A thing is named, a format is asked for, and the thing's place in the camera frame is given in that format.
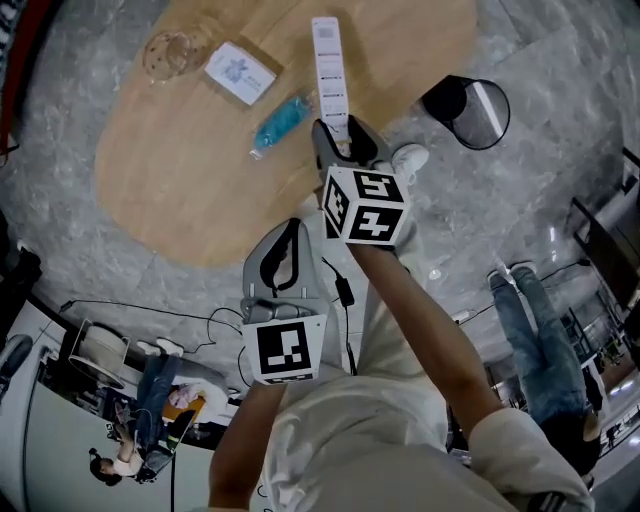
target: oval wooden tabletop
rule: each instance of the oval wooden tabletop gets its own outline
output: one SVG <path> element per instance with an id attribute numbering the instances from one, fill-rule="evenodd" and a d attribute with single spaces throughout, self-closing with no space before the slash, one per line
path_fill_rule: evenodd
<path id="1" fill-rule="evenodd" d="M 152 83 L 141 49 L 96 155 L 99 201 L 167 258 L 199 266 L 243 259 L 319 185 L 311 120 L 259 161 L 253 132 L 299 90 L 315 90 L 311 18 L 340 20 L 351 113 L 381 130 L 470 55 L 473 0 L 174 0 L 156 23 L 198 25 L 278 72 L 253 107 L 199 70 Z"/>

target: dark hair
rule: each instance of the dark hair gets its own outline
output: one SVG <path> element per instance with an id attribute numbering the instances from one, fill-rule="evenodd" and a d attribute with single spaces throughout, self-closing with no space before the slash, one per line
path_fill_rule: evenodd
<path id="1" fill-rule="evenodd" d="M 585 419 L 579 415 L 558 414 L 540 425 L 551 446 L 580 476 L 587 475 L 600 457 L 600 436 L 593 441 L 583 439 Z"/>
<path id="2" fill-rule="evenodd" d="M 89 455 L 91 455 L 91 462 L 89 463 L 89 471 L 91 474 L 95 476 L 101 482 L 107 484 L 107 487 L 113 487 L 120 483 L 122 477 L 120 475 L 106 475 L 100 469 L 100 463 L 102 462 L 102 457 L 97 452 L 95 448 L 91 448 L 89 450 Z"/>

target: person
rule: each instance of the person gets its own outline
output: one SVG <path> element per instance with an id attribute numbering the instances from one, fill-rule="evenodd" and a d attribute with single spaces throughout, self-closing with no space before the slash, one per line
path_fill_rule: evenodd
<path id="1" fill-rule="evenodd" d="M 537 335 L 515 288 L 498 271 L 488 280 L 502 329 L 513 347 L 529 414 L 551 445 L 588 480 L 600 455 L 600 427 L 588 407 L 580 361 L 534 264 L 513 265 L 510 274 L 529 302 Z"/>
<path id="2" fill-rule="evenodd" d="M 135 477 L 144 464 L 146 452 L 161 438 L 164 429 L 162 409 L 171 391 L 171 384 L 181 366 L 182 347 L 169 340 L 158 339 L 164 351 L 139 342 L 149 354 L 145 362 L 144 373 L 138 384 L 137 419 L 133 427 L 133 436 L 125 424 L 116 424 L 115 430 L 120 436 L 121 445 L 116 459 L 100 457 L 92 449 L 89 470 L 98 480 L 111 487 L 118 484 L 122 477 Z"/>
<path id="3" fill-rule="evenodd" d="M 503 408 L 469 339 L 418 284 L 415 224 L 409 233 L 399 257 L 348 246 L 370 281 L 357 375 L 342 369 L 328 326 L 318 379 L 253 383 L 212 457 L 207 510 L 248 510 L 261 477 L 274 512 L 527 510 L 549 492 L 594 509 L 535 422 Z M 471 469 L 445 452 L 445 401 Z"/>

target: person sitting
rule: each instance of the person sitting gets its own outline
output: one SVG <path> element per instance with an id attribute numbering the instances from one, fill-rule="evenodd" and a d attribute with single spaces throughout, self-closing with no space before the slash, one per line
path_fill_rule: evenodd
<path id="1" fill-rule="evenodd" d="M 162 409 L 182 364 L 180 357 L 183 349 L 165 339 L 158 339 L 157 343 L 164 350 L 163 354 L 157 347 L 144 344 L 145 352 L 153 355 L 147 358 L 138 385 L 137 402 L 140 409 L 137 411 L 133 436 L 124 424 L 118 424 L 115 429 L 120 436 L 121 446 L 115 460 L 100 457 L 94 449 L 89 452 L 92 455 L 89 470 L 109 487 L 118 484 L 122 477 L 135 477 L 144 464 L 147 451 L 162 437 Z"/>

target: white shirt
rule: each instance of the white shirt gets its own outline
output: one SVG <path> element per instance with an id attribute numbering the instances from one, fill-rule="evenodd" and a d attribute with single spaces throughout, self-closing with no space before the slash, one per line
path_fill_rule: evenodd
<path id="1" fill-rule="evenodd" d="M 274 512 L 502 512 L 549 491 L 594 510 L 578 474 L 521 411 L 476 425 L 473 471 L 462 466 L 445 452 L 442 415 L 429 414 L 441 401 L 431 389 L 374 377 L 311 392 L 273 427 L 263 484 Z"/>
<path id="2" fill-rule="evenodd" d="M 136 476 L 140 472 L 142 464 L 144 464 L 144 460 L 140 457 L 138 450 L 134 450 L 129 462 L 123 462 L 116 458 L 113 461 L 113 470 L 120 476 Z"/>

